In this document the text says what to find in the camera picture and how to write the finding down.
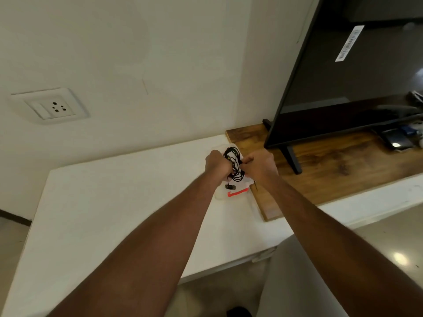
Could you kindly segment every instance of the television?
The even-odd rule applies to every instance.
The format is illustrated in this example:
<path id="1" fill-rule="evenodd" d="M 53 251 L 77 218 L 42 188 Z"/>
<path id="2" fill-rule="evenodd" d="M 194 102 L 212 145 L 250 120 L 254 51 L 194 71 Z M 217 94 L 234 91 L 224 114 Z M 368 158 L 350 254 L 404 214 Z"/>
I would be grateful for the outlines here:
<path id="1" fill-rule="evenodd" d="M 265 148 L 423 117 L 423 0 L 320 0 Z"/>

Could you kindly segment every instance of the person's left arm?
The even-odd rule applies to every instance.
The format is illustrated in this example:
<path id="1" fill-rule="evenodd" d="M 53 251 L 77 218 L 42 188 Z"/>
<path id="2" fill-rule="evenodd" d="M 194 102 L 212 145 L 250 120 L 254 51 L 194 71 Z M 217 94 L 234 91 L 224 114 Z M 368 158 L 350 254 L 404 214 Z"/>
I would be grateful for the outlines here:
<path id="1" fill-rule="evenodd" d="M 214 191 L 231 170 L 213 150 L 204 173 L 135 228 L 48 316 L 163 316 Z"/>

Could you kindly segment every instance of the forearm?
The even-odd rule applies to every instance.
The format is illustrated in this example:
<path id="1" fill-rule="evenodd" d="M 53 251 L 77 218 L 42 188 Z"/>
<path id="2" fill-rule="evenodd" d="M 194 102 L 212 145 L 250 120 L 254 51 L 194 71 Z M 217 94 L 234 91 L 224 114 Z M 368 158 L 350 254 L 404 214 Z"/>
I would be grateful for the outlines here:
<path id="1" fill-rule="evenodd" d="M 162 316 L 219 183 L 203 173 L 157 210 L 50 316 Z"/>
<path id="2" fill-rule="evenodd" d="M 262 185 L 350 316 L 421 313 L 422 290 L 371 245 L 277 175 L 269 176 Z"/>

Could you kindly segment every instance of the person's right hand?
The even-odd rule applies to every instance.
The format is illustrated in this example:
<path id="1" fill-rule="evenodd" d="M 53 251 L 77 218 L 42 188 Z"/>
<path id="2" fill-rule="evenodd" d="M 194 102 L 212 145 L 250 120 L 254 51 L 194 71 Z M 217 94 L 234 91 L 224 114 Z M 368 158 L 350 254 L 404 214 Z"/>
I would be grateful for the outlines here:
<path id="1" fill-rule="evenodd" d="M 266 149 L 256 150 L 242 159 L 239 165 L 247 177 L 262 183 L 268 177 L 279 175 L 278 168 L 273 160 L 273 154 Z"/>

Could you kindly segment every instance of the red marking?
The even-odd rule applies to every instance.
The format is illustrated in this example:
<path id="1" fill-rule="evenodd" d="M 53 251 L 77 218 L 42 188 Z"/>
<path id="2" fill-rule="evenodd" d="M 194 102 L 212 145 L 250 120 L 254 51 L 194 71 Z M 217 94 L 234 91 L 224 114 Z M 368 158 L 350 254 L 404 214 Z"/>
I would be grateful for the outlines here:
<path id="1" fill-rule="evenodd" d="M 234 192 L 233 194 L 231 194 L 230 192 L 228 192 L 228 197 L 236 196 L 238 194 L 241 194 L 241 193 L 247 192 L 247 191 L 248 191 L 248 188 L 242 189 L 242 190 L 240 190 L 238 192 Z"/>

